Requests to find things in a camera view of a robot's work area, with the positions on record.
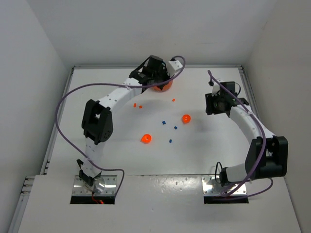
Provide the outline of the orange round cone piece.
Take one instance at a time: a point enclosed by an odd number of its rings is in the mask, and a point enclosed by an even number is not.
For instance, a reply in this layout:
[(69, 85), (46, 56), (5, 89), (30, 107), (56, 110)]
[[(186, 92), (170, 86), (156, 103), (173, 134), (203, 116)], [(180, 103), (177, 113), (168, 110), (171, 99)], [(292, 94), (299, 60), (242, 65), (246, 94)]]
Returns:
[(183, 124), (190, 123), (190, 121), (191, 121), (191, 116), (190, 116), (190, 115), (185, 114), (185, 115), (182, 116), (182, 122), (183, 122)]

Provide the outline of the orange heart-shaped piece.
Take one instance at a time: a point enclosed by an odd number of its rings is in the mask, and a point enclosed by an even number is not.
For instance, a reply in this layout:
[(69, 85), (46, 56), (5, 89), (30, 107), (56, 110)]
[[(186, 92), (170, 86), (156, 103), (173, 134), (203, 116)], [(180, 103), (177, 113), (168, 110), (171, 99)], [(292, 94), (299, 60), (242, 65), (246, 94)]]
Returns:
[(144, 134), (140, 141), (144, 144), (148, 144), (152, 141), (152, 136), (150, 134)]

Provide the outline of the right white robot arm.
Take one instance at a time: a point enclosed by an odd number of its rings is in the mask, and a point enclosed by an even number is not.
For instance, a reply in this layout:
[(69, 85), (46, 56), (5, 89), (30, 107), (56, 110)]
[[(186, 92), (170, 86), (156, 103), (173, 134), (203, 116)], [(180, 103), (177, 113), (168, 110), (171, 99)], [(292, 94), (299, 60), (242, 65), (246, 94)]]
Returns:
[(245, 162), (223, 167), (221, 185), (264, 178), (284, 177), (287, 174), (288, 140), (268, 130), (254, 115), (249, 103), (239, 98), (234, 82), (209, 83), (212, 92), (205, 95), (208, 115), (226, 114), (236, 123), (249, 142)]

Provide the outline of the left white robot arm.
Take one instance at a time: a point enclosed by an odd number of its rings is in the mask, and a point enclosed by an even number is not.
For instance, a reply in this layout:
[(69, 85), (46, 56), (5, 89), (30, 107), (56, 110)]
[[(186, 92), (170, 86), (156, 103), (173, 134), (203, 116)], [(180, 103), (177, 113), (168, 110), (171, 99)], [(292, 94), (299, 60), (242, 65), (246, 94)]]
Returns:
[(86, 138), (85, 154), (87, 158), (77, 163), (80, 167), (79, 178), (88, 186), (93, 186), (97, 177), (101, 175), (100, 169), (94, 166), (99, 162), (105, 142), (113, 133), (113, 114), (137, 95), (143, 93), (152, 84), (159, 84), (169, 80), (176, 69), (171, 62), (164, 62), (157, 56), (150, 56), (147, 64), (133, 70), (123, 83), (105, 97), (86, 103), (82, 128)]

